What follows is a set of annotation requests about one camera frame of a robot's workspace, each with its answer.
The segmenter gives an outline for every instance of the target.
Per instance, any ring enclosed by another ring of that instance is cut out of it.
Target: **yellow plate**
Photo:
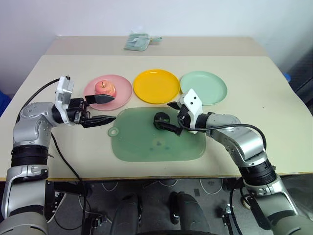
[[[171,101],[180,91],[178,79],[165,70],[147,70],[134,80],[136,95],[151,104]]]

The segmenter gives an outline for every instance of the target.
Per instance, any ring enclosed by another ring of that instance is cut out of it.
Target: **white table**
[[[43,84],[60,75],[70,75],[75,82],[72,97],[82,97],[84,87],[95,77],[118,74],[132,82],[140,72],[154,68],[168,70],[178,78],[197,70],[216,74],[228,87],[227,97],[221,103],[204,107],[203,110],[233,114],[242,123],[259,127],[267,138],[268,157],[271,163],[277,166],[277,173],[313,172],[312,115],[267,56],[44,55],[0,118],[0,179],[5,179],[11,164],[12,129],[18,110]],[[55,88],[56,85],[52,85],[45,89],[34,101],[53,102]],[[131,107],[156,105],[145,103],[133,94],[131,100],[117,110],[90,111],[92,115],[115,116]],[[225,148],[209,138],[204,155],[196,160],[124,162],[112,152],[111,140],[107,135],[111,127],[112,123],[87,129],[80,125],[63,126],[54,128],[52,132],[63,155],[86,180],[239,175]],[[48,159],[50,179],[75,178],[59,158],[52,142],[49,153],[55,156],[54,159]]]

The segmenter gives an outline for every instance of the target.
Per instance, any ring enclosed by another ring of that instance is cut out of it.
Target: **pink plate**
[[[116,97],[109,103],[91,104],[90,107],[100,111],[111,111],[122,107],[130,100],[133,93],[133,87],[131,83],[125,77],[113,74],[103,75],[89,82],[85,87],[84,96],[94,94],[94,86],[101,80],[107,80],[114,84],[116,89]]]

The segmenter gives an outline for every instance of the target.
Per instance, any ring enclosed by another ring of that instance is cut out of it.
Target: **blue object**
[[[11,102],[10,97],[0,92],[0,117],[10,102]]]
[[[285,76],[285,79],[290,82],[291,81],[291,77],[288,73],[283,73],[283,75]]]

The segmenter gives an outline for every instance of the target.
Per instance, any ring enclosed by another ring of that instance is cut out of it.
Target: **plate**
[[[151,104],[167,103],[178,95],[179,90],[178,79],[165,70],[147,70],[134,80],[135,94]]]
[[[205,71],[193,71],[185,74],[180,80],[181,91],[194,89],[203,106],[221,102],[227,95],[227,86],[215,74]]]
[[[103,75],[89,82],[88,85],[85,87],[84,96],[95,94],[94,86],[97,82],[100,82],[101,80],[107,80],[114,84],[116,89],[116,97],[109,103],[91,104],[90,107],[100,111],[111,111],[122,107],[130,100],[133,93],[131,83],[125,77],[114,74]]]

